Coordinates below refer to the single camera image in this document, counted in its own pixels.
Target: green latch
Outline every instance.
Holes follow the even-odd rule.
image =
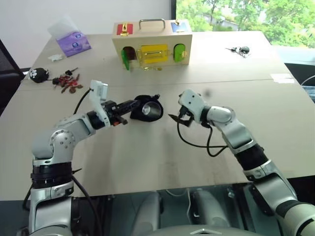
[[[186,56],[186,47],[184,44],[176,44],[174,47],[174,61],[175,62],[181,62],[185,59]]]
[[[125,67],[127,70],[129,70],[129,60],[127,57],[127,53],[125,52],[125,50],[122,50],[122,58],[123,58],[123,63],[125,64]]]

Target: black chair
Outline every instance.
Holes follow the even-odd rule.
[[[23,72],[0,40],[0,116],[23,78]]]

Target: window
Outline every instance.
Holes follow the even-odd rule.
[[[262,31],[273,45],[315,48],[315,0],[177,0],[192,31]]]

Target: light wooden table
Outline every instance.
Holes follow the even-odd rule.
[[[91,195],[247,181],[229,150],[211,158],[205,149],[188,146],[178,137],[176,123],[167,114],[177,114],[178,95],[188,88],[201,93],[209,105],[232,107],[285,177],[315,174],[315,106],[299,84],[272,80],[271,73],[289,72],[261,33],[194,34],[191,63],[162,71],[127,72],[110,36],[90,35],[89,40],[93,49],[55,63],[47,57],[60,49],[50,41],[34,66],[47,67],[52,75],[80,67],[86,87],[91,79],[109,84],[110,100],[158,93],[164,107],[158,121],[129,119],[128,125],[101,129],[77,145],[73,169],[83,168],[76,176]],[[237,45],[249,46],[250,57],[224,49]],[[50,82],[23,81],[0,117],[0,200],[23,199],[31,184],[34,136],[71,115],[86,90],[60,94],[60,88],[52,87]],[[79,112],[91,109],[85,99]],[[205,144],[209,131],[194,123],[182,127],[182,133],[193,143]],[[212,142],[224,144],[216,130]],[[74,195],[81,193],[76,189]]]

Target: wooden box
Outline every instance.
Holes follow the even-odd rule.
[[[188,64],[191,39],[188,20],[164,19],[115,23],[112,37],[127,70]]]

